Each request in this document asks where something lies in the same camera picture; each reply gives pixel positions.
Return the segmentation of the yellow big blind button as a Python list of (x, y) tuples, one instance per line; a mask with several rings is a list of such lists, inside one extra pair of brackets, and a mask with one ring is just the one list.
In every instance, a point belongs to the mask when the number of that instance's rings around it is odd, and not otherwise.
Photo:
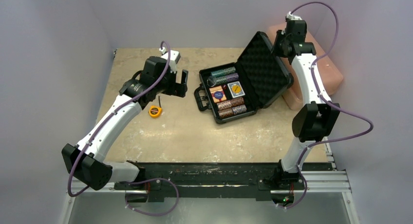
[(238, 84), (233, 84), (231, 86), (231, 92), (234, 96), (242, 94), (242, 88)]

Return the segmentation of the blue grey poker chip stack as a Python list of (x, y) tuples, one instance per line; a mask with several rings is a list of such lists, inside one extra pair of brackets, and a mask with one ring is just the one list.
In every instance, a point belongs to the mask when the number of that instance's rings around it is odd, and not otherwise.
[(231, 109), (234, 115), (242, 114), (247, 111), (246, 105), (238, 105), (238, 106), (232, 107)]

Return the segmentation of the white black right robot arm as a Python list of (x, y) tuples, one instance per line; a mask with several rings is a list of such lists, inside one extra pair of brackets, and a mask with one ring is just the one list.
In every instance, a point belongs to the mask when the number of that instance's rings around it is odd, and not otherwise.
[(317, 67), (316, 48), (306, 41), (307, 24), (299, 17), (286, 19), (286, 26), (278, 30), (273, 52), (287, 58), (295, 72), (302, 94), (303, 107), (293, 118), (293, 142), (280, 160), (282, 170), (274, 174), (274, 184), (286, 188), (293, 181), (312, 147), (328, 136), (338, 118), (339, 104), (331, 102), (325, 91)]

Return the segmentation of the black foam-lined poker case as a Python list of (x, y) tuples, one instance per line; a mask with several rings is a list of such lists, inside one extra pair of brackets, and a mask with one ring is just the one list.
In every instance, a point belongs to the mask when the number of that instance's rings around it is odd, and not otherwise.
[[(211, 72), (235, 67), (239, 81), (245, 91), (244, 105), (247, 111), (221, 119), (217, 103), (214, 103), (207, 85)], [(199, 72), (200, 85), (194, 91), (199, 111), (212, 110), (216, 123), (223, 124), (239, 118), (254, 115), (258, 109), (269, 107), (293, 84), (293, 77), (281, 59), (272, 54), (272, 43), (266, 33), (258, 31), (241, 53), (236, 62), (203, 69)], [(227, 100), (233, 99), (228, 83), (222, 84)]]

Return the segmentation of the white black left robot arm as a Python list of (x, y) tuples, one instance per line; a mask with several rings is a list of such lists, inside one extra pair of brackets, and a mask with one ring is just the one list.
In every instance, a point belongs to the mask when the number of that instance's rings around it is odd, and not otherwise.
[(126, 81), (115, 102), (95, 127), (74, 146), (66, 144), (61, 153), (70, 179), (76, 178), (87, 188), (102, 189), (110, 182), (126, 182), (132, 189), (145, 184), (144, 174), (130, 162), (105, 162), (106, 155), (124, 128), (158, 94), (185, 97), (188, 71), (176, 82), (177, 52), (150, 56), (144, 68)]

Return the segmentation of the brown poker chip stack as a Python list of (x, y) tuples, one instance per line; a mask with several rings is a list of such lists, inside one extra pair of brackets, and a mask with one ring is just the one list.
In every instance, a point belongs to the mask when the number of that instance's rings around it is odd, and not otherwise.
[(221, 119), (225, 119), (225, 118), (228, 118), (234, 115), (232, 109), (225, 109), (225, 110), (218, 111), (218, 114)]

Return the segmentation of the clear round dealer button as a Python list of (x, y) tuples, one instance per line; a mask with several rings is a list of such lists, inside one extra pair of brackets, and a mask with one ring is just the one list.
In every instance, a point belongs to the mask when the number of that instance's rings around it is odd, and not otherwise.
[(210, 77), (207, 79), (207, 85), (208, 85), (209, 87), (215, 87), (215, 86), (217, 85), (217, 78), (214, 77), (214, 76), (210, 76)]

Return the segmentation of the blue playing card deck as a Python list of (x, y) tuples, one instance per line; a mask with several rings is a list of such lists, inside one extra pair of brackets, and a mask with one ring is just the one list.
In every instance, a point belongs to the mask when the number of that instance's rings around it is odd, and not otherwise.
[(227, 86), (232, 98), (245, 96), (245, 91), (243, 90), (241, 83), (239, 81), (228, 83)]

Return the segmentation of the blue small blind button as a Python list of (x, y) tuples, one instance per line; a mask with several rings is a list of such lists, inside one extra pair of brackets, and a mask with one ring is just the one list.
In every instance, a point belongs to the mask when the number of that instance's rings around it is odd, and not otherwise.
[(224, 98), (224, 96), (225, 95), (222, 91), (216, 91), (216, 92), (213, 93), (213, 97), (216, 98), (216, 99), (222, 99), (222, 98)]

